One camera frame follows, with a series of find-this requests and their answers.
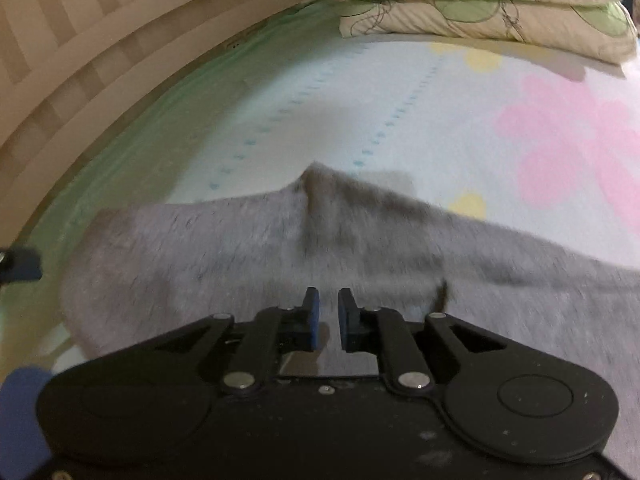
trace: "fuzzy cloth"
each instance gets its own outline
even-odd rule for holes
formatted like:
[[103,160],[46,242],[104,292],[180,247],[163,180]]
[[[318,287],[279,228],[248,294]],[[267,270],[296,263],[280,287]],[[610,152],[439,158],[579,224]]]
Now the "fuzzy cloth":
[[449,214],[314,165],[283,190],[100,213],[62,285],[66,325],[89,356],[215,312],[249,320],[321,293],[321,343],[289,374],[370,374],[340,350],[337,293],[418,320],[443,279],[452,315],[594,370],[620,418],[607,452],[640,477],[640,274]]

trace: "bed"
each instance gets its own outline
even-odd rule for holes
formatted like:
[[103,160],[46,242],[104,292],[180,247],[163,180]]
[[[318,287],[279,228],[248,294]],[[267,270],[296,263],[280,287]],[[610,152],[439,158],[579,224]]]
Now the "bed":
[[638,60],[344,40],[324,0],[0,0],[0,246],[45,273],[0,292],[0,381],[84,359],[58,286],[98,210],[276,190],[313,161],[640,268],[639,98]]

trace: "wooden bed frame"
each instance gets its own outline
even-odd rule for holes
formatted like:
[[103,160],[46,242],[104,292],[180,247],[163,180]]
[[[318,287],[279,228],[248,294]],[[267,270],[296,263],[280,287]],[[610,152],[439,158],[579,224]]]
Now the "wooden bed frame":
[[0,0],[0,246],[128,110],[307,1]]

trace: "rivet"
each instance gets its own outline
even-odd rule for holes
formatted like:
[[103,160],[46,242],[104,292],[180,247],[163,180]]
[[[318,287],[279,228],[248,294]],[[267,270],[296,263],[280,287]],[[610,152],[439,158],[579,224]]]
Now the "rivet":
[[327,385],[320,386],[318,388],[318,393],[320,395],[333,395],[335,393],[335,388]]
[[73,477],[66,471],[55,471],[51,475],[51,480],[74,480]]
[[222,380],[229,388],[237,390],[244,390],[255,383],[255,377],[247,372],[231,372]]
[[417,390],[428,386],[431,380],[421,372],[407,372],[398,377],[398,382],[405,388]]

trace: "bed sheet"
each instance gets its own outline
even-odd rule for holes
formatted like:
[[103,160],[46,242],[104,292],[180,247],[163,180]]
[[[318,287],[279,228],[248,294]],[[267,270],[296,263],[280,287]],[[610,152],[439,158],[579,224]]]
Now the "bed sheet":
[[343,40],[330,4],[291,12],[180,81],[52,202],[27,240],[46,277],[0,294],[0,381],[22,364],[82,360],[58,284],[99,209],[276,190],[313,161],[640,268],[639,98],[637,61]]

